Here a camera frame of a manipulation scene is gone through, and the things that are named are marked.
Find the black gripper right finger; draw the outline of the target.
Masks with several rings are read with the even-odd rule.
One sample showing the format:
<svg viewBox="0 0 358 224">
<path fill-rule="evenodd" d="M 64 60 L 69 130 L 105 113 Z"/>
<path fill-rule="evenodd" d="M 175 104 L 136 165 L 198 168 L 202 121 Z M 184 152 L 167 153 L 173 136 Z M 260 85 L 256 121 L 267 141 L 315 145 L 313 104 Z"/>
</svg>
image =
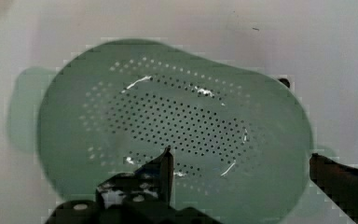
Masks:
<svg viewBox="0 0 358 224">
<path fill-rule="evenodd" d="M 313 153 L 310 180 L 358 224 L 358 168 Z"/>
</svg>

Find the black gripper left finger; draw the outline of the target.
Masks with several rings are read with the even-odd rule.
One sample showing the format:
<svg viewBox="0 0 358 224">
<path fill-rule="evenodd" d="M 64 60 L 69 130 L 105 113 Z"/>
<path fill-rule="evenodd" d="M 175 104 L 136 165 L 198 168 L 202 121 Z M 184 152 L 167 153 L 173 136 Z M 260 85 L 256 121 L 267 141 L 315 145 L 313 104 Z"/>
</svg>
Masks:
<svg viewBox="0 0 358 224">
<path fill-rule="evenodd" d="M 102 208 L 122 205 L 130 196 L 150 196 L 170 203 L 173 182 L 173 155 L 171 147 L 155 159 L 148 161 L 130 173 L 119 173 L 100 183 L 95 190 L 95 201 Z"/>
</svg>

